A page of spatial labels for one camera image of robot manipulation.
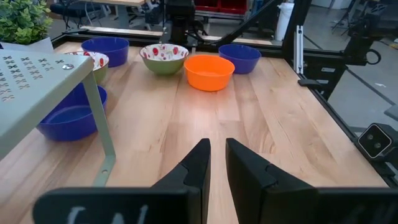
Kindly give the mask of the white cylinder container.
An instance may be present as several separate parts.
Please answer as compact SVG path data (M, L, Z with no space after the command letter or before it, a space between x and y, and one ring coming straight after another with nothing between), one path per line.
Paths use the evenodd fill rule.
M277 22L277 28L275 32L274 39L277 41L282 41L287 32L287 26L290 21L290 17L292 15L292 11L294 8L294 3L292 2L283 2L279 4L277 7L279 8L279 17Z

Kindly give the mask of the floral mini bowl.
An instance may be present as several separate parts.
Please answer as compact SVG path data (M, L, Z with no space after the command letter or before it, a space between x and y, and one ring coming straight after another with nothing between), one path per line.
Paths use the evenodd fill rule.
M189 51L175 44L152 44L143 47L139 55L146 67L156 75L173 75L182 68Z
M109 65L109 57L100 52L92 52L92 51L74 51L68 52L68 55L82 55L82 56L90 56L93 61L93 75L95 77L95 81L97 85L100 85L104 80Z

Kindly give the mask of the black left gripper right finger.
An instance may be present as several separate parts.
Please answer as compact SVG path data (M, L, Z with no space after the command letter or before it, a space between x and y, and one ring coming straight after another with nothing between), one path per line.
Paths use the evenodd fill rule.
M314 187L233 138L226 168L239 224L398 224L398 190Z

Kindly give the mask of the red storage bins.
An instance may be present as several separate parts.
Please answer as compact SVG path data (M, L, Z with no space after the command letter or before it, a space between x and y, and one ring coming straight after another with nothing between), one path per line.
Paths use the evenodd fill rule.
M194 0L196 10L244 14L248 0Z

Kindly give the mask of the blue mini bowl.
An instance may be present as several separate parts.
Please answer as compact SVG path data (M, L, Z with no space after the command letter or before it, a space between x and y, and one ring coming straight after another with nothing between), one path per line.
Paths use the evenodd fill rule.
M118 67L127 61L129 41L119 37L96 37L84 41L81 47L85 51L105 54L109 58L109 67Z
M240 44L226 44L218 48L220 57L234 64L234 73L251 73L262 57L260 51L252 47Z
M97 127L82 83L79 83L38 125L37 129L53 141L77 141Z

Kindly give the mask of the orange mini bowl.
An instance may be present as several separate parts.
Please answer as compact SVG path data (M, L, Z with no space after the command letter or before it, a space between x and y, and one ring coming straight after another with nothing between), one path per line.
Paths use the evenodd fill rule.
M188 84L202 91L219 91L228 86L235 66L217 55L194 55L184 62Z

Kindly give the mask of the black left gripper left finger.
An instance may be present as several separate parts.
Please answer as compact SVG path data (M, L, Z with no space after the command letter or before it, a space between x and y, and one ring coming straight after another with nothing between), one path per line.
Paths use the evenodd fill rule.
M34 203L35 224L204 224L211 144L201 139L151 187L67 187Z

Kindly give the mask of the black office chair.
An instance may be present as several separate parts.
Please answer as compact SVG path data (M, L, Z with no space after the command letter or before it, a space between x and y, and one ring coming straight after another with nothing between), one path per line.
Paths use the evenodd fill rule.
M57 0L57 2L51 3L50 11L62 17L66 29L70 28L70 20L79 28L84 22L90 23L93 19L99 19L103 15L103 8L100 4L81 0Z

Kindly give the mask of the silver aluminium bracket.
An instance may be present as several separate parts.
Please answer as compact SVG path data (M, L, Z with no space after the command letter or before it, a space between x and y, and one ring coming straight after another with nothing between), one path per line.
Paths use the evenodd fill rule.
M296 26L294 34L294 70L303 75L303 26Z

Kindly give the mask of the black equipment assembly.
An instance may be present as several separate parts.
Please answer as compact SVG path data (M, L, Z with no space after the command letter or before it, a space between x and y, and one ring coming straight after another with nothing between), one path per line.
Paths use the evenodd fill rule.
M386 4L377 1L368 3L362 15L348 29L350 40L345 49L339 51L339 59L335 62L323 57L309 60L305 68L305 78L299 80L298 84L318 91L327 100L348 69L348 65L378 64L382 56L371 46L387 35L386 29L379 26L381 14L386 8Z

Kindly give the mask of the pale green perforated metal shelf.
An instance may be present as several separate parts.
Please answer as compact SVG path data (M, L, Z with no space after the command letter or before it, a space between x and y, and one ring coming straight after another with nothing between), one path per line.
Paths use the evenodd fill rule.
M79 83L104 151L93 184L106 185L116 153L89 56L0 50L0 161Z

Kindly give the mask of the small green potted plant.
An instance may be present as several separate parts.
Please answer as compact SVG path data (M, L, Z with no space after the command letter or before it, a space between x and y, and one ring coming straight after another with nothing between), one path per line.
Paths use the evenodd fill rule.
M0 0L0 48L53 52L47 0Z

